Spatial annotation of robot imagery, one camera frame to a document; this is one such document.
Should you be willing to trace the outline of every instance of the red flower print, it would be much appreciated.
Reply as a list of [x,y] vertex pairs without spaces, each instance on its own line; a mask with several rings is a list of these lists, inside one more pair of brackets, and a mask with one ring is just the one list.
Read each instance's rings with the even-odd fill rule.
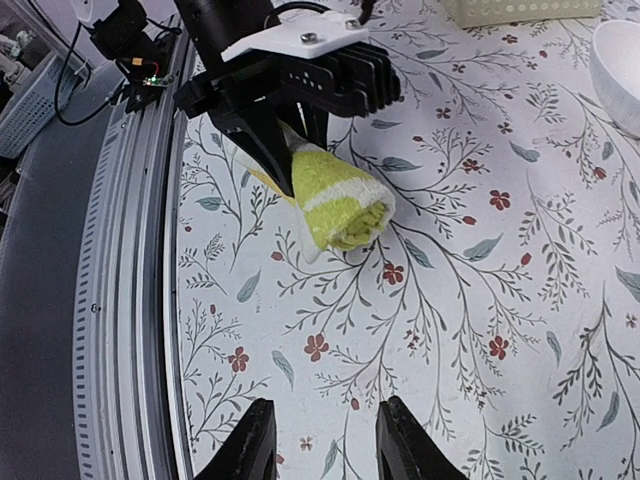
[[593,170],[593,176],[598,180],[604,180],[605,178],[607,178],[607,171],[604,168],[596,167]]
[[500,335],[489,342],[489,353],[492,357],[498,357],[500,360],[504,360],[504,357],[507,356],[507,352],[505,352],[506,348],[509,346],[508,340],[503,340]]
[[300,439],[300,450],[302,450],[303,452],[305,450],[307,451],[311,451],[311,449],[313,448],[313,444],[311,443],[311,441],[313,440],[313,438],[311,437],[307,437],[306,439],[303,437]]
[[490,205],[493,205],[498,210],[502,211],[505,208],[509,208],[511,206],[511,195],[507,192],[500,193],[498,190],[491,190],[491,200],[489,201]]
[[462,168],[466,173],[471,173],[480,170],[480,165],[477,160],[465,160],[462,162]]
[[509,45],[513,45],[514,43],[518,43],[518,37],[509,33],[508,35],[502,37],[502,41],[507,42]]
[[636,318],[636,316],[631,315],[630,313],[627,313],[627,327],[636,328],[637,326],[638,326],[638,319]]
[[436,117],[444,118],[445,120],[449,120],[451,118],[451,109],[449,107],[446,108],[436,108]]
[[329,350],[329,344],[325,343],[324,335],[321,333],[317,334],[315,337],[313,335],[309,335],[307,338],[307,345],[304,347],[305,353],[311,355],[311,361],[317,362],[320,360],[320,357],[323,353]]
[[404,280],[402,272],[404,272],[404,267],[394,267],[393,263],[387,263],[384,266],[382,277],[389,282],[389,285],[395,285],[396,283],[402,283],[402,280]]
[[498,128],[503,135],[506,135],[507,133],[513,133],[513,128],[511,128],[511,124],[509,122],[501,123],[500,125],[498,125]]
[[249,355],[244,353],[243,347],[236,348],[235,355],[229,355],[229,363],[231,364],[231,370],[234,373],[244,372],[247,369],[247,363],[249,362]]

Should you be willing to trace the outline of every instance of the rolled towel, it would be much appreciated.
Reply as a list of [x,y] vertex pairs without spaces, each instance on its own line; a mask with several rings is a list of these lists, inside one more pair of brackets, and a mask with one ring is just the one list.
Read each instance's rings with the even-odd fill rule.
[[282,127],[293,157],[294,198],[285,196],[247,153],[234,159],[296,210],[302,254],[309,263],[330,247],[349,251],[369,245],[395,213],[395,197],[373,176]]

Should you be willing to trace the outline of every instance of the white mounting bracket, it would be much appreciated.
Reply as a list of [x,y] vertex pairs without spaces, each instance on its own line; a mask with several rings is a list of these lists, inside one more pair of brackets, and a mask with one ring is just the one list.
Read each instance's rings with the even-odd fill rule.
[[309,60],[368,38],[369,30],[356,17],[329,10],[244,37],[221,56],[228,62],[250,50],[262,50]]
[[118,0],[71,0],[78,21],[88,28],[106,19],[118,8]]
[[5,73],[4,79],[12,92],[16,92],[17,88],[27,81],[27,77],[31,73],[27,67],[13,58],[4,56],[2,52],[0,52],[0,71]]
[[18,42],[16,42],[15,40],[12,40],[9,37],[5,37],[4,35],[0,34],[0,48],[2,48],[3,50],[9,52],[13,50],[17,45]]

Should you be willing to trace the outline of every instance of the leaf print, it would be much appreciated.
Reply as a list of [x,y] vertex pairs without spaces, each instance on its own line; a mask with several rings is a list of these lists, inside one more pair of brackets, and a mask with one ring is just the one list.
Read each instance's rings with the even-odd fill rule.
[[609,160],[611,158],[611,155],[613,155],[613,143],[605,142],[602,149],[602,159]]
[[566,120],[558,111],[560,99],[558,98],[558,89],[554,84],[528,83],[527,85],[532,93],[526,99],[526,102],[538,110],[538,115],[533,120],[533,123],[543,119],[548,124],[553,125]]
[[373,128],[377,128],[378,130],[389,130],[390,128],[396,127],[400,125],[398,122],[385,122],[384,120],[380,120],[376,118],[371,122],[371,126]]
[[242,180],[240,180],[240,186],[242,188],[247,186],[247,183],[249,183],[249,178],[250,177],[251,177],[251,172],[249,172],[249,170],[244,172],[244,175],[242,175]]
[[598,478],[593,476],[593,468],[590,468],[588,472],[587,472],[586,469],[583,471],[580,468],[578,470],[578,475],[580,476],[580,480],[603,480],[602,475],[600,477],[598,477]]
[[598,427],[598,430],[596,430],[597,432],[602,430],[604,427],[608,427],[615,421],[616,417],[618,416],[619,408],[620,408],[620,395],[618,395],[618,392],[616,391],[611,392],[609,410],[607,410],[607,413],[604,414],[604,417],[602,418],[602,423]]
[[286,357],[278,350],[271,352],[271,358],[273,358],[273,363],[275,363],[276,366],[284,372],[287,380],[289,380],[289,383],[291,384],[291,390],[293,391],[293,367],[289,363],[289,360],[287,360]]
[[440,82],[438,76],[433,72],[429,72],[429,78],[433,80],[433,83],[436,84],[436,87],[438,87],[440,91],[442,91],[442,83]]
[[631,196],[636,201],[636,203],[640,204],[640,200],[638,199],[638,185],[636,185],[636,182],[634,182],[633,180],[629,182],[629,190],[631,190]]
[[407,251],[411,254],[413,258],[415,258],[416,262],[418,262],[419,265],[423,266],[424,268],[434,268],[433,265],[431,265],[431,262],[429,261],[429,257],[427,257],[427,254],[424,253],[422,250],[420,250],[418,247],[416,247],[411,240],[409,240],[408,238],[405,238],[404,244],[407,247]]
[[222,199],[220,197],[205,197],[200,200],[196,200],[196,203],[200,204],[205,210],[215,212],[222,205]]
[[487,240],[483,240],[475,247],[467,248],[463,252],[463,255],[470,262],[479,262],[480,260],[484,260],[491,254],[493,249],[496,248],[496,245],[501,238],[502,234],[500,234],[498,238],[489,238]]
[[547,343],[553,350],[553,353],[556,356],[556,366],[560,366],[560,358],[562,357],[562,347],[560,346],[560,342],[558,341],[558,337],[552,331],[547,332]]
[[420,167],[403,158],[387,157],[382,160],[382,167],[380,168],[385,172],[407,172],[409,170],[417,170]]
[[429,60],[431,58],[436,58],[442,55],[446,51],[446,48],[442,50],[425,50],[423,52],[418,52],[416,54],[416,57],[418,57],[420,60]]
[[527,150],[513,142],[509,142],[509,145],[511,145],[511,149],[516,153],[516,155],[525,159],[529,163],[535,163],[540,160],[540,152],[537,150]]
[[212,133],[211,140],[213,140],[213,143],[218,145],[218,148],[222,148],[222,137],[220,135],[218,135],[217,133]]
[[640,275],[637,273],[629,273],[616,267],[616,275],[618,280],[627,287],[627,290],[633,295],[637,302],[640,302]]
[[221,240],[222,235],[218,233],[213,236],[211,241],[209,241],[209,243],[207,244],[207,248],[205,248],[204,250],[204,257],[207,260],[214,262],[224,251],[224,245],[220,243]]
[[579,93],[578,96],[583,99],[585,102],[587,102],[589,105],[591,105],[592,107],[596,107],[596,108],[600,108],[598,106],[598,104],[596,102],[594,102],[593,100],[591,100],[589,97],[587,97],[586,95],[583,95],[582,93]]
[[253,277],[250,277],[238,292],[236,298],[240,303],[244,303],[251,298],[251,295],[253,295],[253,292],[255,292],[259,281],[260,271],[258,271],[258,273],[256,273]]
[[336,463],[336,458],[338,457],[338,444],[335,440],[331,441],[331,446],[329,447],[329,452],[327,452],[327,456],[324,459],[324,470],[322,471],[322,477],[326,477],[327,473],[331,471],[333,465]]

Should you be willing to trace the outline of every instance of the white bowl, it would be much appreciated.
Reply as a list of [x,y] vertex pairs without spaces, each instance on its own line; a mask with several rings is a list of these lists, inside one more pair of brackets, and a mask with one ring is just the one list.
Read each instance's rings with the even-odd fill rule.
[[612,20],[598,26],[591,78],[609,116],[622,130],[640,137],[640,24]]

